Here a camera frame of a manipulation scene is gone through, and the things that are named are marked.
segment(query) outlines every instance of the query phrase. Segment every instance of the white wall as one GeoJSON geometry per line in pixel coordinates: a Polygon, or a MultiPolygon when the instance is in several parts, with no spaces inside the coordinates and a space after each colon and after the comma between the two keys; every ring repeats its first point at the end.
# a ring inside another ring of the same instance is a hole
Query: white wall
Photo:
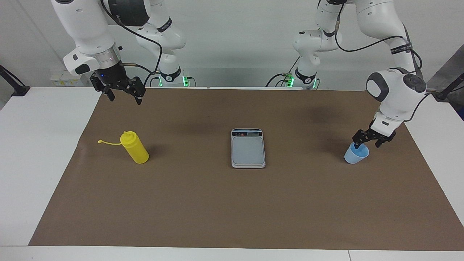
{"type": "MultiPolygon", "coordinates": [[[[19,71],[28,84],[49,85],[50,67],[62,66],[57,56],[75,48],[50,0],[1,0],[1,5],[2,63],[19,71]],[[17,15],[18,8],[26,11],[26,17],[17,15]]],[[[265,85],[272,75],[289,70],[296,59],[293,36],[304,29],[317,29],[317,0],[166,0],[166,5],[174,23],[187,35],[187,46],[177,51],[181,66],[202,86],[265,85]]],[[[396,0],[395,5],[414,49],[424,59],[428,80],[464,42],[464,34],[459,33],[464,24],[464,1],[396,0]]],[[[124,47],[125,62],[154,67],[155,58],[139,47],[132,35],[110,27],[124,47]]],[[[341,32],[345,48],[374,41],[360,32],[354,5],[348,5],[343,13],[341,32]]],[[[319,56],[324,89],[362,90],[371,72],[394,65],[385,44],[358,53],[334,51],[319,56]]],[[[131,77],[145,75],[136,68],[128,72],[131,77]]]]}

